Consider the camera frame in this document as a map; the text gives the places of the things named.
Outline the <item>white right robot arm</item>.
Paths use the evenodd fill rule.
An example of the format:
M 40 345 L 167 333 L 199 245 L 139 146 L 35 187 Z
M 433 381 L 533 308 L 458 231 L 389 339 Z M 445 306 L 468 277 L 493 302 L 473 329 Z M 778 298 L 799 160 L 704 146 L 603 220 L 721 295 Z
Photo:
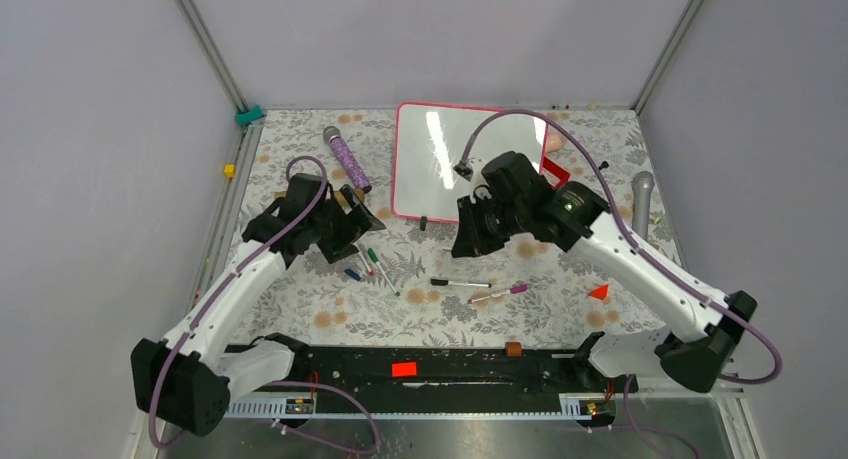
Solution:
M 612 377 L 668 377 L 697 393 L 719 380 L 744 329 L 725 310 L 748 320 L 757 302 L 743 291 L 726 294 L 696 279 L 615 220 L 609 203 L 588 186 L 551 185 L 520 153 L 508 151 L 484 166 L 461 161 L 456 172 L 471 185 L 457 201 L 455 258 L 503 249 L 518 234 L 552 244 L 601 269 L 660 318 L 662 329 L 601 334 L 582 345 L 575 381 L 597 391 Z

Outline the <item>pink framed whiteboard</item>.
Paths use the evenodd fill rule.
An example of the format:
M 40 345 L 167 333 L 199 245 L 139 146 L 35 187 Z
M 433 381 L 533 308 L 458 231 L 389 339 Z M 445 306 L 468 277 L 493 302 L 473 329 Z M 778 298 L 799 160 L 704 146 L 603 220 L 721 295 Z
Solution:
M 456 223 L 457 200 L 471 191 L 454 166 L 474 130 L 495 108 L 404 102 L 396 111 L 392 210 L 403 218 Z M 475 171 L 507 151 L 525 155 L 537 171 L 549 127 L 541 119 L 508 115 L 484 127 L 469 155 Z

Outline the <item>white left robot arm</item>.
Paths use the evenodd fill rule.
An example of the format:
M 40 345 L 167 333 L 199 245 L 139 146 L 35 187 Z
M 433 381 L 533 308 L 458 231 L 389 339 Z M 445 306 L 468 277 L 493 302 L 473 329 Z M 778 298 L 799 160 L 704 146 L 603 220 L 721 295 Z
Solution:
M 213 431 L 229 406 L 277 381 L 296 390 L 310 364 L 293 347 L 263 339 L 246 351 L 226 351 L 236 327 L 298 256 L 317 246 L 328 263 L 354 256 L 367 232 L 384 229 L 349 185 L 334 190 L 323 177 L 298 173 L 286 194 L 253 218 L 242 233 L 234 265 L 226 268 L 165 336 L 140 340 L 130 361 L 139 410 L 151 433 L 164 420 L 198 437 Z

